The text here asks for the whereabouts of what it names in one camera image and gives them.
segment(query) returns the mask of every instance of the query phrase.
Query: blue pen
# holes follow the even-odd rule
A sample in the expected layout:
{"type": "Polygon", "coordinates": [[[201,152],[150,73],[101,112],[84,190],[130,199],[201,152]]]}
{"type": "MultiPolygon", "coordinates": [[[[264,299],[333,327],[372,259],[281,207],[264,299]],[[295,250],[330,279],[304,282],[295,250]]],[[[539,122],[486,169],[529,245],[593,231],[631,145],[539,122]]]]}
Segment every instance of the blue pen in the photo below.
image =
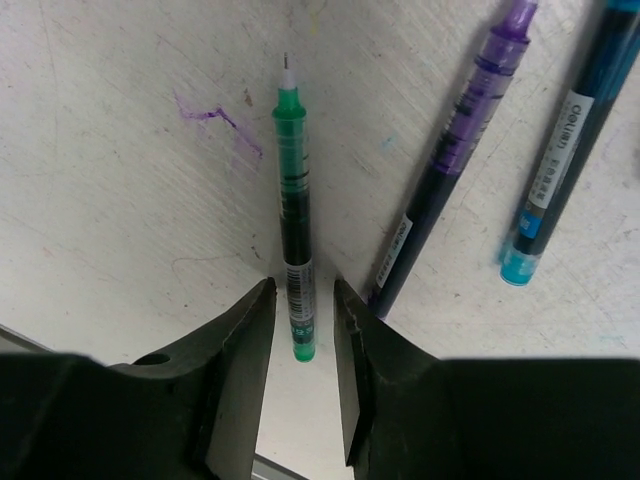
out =
{"type": "Polygon", "coordinates": [[[531,280],[639,50],[640,0],[608,0],[506,251],[500,271],[506,282],[531,280]]]}

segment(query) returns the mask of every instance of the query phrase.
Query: pen tip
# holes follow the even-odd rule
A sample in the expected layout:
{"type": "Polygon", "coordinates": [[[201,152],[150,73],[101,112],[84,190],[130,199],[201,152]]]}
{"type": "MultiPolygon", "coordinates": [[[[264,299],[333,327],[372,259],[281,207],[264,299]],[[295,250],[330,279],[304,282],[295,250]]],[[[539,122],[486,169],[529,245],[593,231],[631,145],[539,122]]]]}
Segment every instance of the pen tip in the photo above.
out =
{"type": "Polygon", "coordinates": [[[538,7],[538,0],[513,0],[511,9],[502,20],[502,28],[524,37],[538,7]]]}

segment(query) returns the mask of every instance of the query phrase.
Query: hole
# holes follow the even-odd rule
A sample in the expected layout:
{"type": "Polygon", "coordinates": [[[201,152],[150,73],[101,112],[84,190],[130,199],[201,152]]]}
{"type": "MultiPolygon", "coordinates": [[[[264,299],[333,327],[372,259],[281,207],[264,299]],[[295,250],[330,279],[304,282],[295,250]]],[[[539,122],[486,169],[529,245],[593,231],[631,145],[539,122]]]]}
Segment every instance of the hole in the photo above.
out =
{"type": "Polygon", "coordinates": [[[142,358],[139,358],[135,362],[134,365],[160,365],[161,363],[167,363],[171,360],[169,355],[164,353],[150,353],[149,355],[145,355],[142,358]]]}

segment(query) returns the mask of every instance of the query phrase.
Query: purple pen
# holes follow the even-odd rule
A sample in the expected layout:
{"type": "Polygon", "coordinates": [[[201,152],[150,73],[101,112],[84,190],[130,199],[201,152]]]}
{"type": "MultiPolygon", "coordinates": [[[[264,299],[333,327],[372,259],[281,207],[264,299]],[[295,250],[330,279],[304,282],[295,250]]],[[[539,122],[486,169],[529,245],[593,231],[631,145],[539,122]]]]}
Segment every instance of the purple pen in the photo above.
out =
{"type": "Polygon", "coordinates": [[[529,45],[527,29],[535,0],[514,0],[491,28],[475,58],[466,90],[456,102],[422,173],[409,208],[375,278],[368,297],[371,311],[384,319],[411,272],[456,182],[491,121],[529,45]]]}

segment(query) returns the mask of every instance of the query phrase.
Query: blue pen cap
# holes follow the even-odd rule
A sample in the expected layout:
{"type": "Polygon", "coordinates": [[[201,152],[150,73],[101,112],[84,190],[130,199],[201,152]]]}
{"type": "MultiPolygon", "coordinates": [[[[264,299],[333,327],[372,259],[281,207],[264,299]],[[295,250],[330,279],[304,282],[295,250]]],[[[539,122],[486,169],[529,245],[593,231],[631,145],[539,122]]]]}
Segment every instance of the blue pen cap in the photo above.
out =
{"type": "Polygon", "coordinates": [[[519,252],[511,244],[502,260],[500,276],[510,285],[524,287],[538,267],[541,255],[527,255],[519,252]]]}

